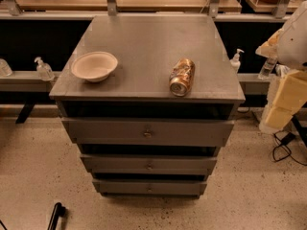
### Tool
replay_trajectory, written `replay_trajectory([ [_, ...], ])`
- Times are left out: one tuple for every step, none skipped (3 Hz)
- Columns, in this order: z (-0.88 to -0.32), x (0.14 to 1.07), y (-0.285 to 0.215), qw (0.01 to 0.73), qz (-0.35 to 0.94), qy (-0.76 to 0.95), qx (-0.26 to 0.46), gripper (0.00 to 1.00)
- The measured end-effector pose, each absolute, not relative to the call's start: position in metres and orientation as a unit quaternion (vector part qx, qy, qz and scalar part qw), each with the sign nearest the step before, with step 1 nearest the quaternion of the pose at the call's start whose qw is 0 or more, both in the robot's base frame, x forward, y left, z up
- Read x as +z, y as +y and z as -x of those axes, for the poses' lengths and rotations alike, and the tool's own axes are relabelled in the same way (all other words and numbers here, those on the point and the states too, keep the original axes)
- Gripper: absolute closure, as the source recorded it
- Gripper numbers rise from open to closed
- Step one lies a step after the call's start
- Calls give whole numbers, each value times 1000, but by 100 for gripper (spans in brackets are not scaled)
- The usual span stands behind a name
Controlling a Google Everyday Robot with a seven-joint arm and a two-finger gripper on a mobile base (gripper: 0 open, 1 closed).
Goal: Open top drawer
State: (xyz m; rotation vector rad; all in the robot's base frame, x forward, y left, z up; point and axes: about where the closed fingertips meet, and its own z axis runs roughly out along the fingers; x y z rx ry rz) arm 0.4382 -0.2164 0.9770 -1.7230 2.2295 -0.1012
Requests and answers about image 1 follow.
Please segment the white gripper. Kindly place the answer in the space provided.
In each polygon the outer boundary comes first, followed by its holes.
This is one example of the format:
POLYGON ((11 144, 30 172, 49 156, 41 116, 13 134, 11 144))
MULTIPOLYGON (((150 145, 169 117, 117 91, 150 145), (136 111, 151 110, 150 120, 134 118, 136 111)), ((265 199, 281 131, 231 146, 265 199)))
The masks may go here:
MULTIPOLYGON (((265 58, 278 58, 278 45, 282 33, 282 29, 277 30, 256 49, 255 54, 265 58)), ((265 107, 264 124, 271 128, 282 129, 291 121, 293 117, 291 113, 297 113, 306 103, 307 73, 290 71, 280 81, 273 101, 274 106, 265 107)))

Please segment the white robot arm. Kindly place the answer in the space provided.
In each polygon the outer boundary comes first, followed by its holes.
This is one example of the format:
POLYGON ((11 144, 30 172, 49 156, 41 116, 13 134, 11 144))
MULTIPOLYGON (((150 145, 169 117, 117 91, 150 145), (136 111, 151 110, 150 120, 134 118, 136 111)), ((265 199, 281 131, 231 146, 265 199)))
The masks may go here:
POLYGON ((274 77, 267 96, 259 129, 265 133, 282 130, 307 103, 307 1, 304 1, 256 54, 276 58, 290 70, 274 77))

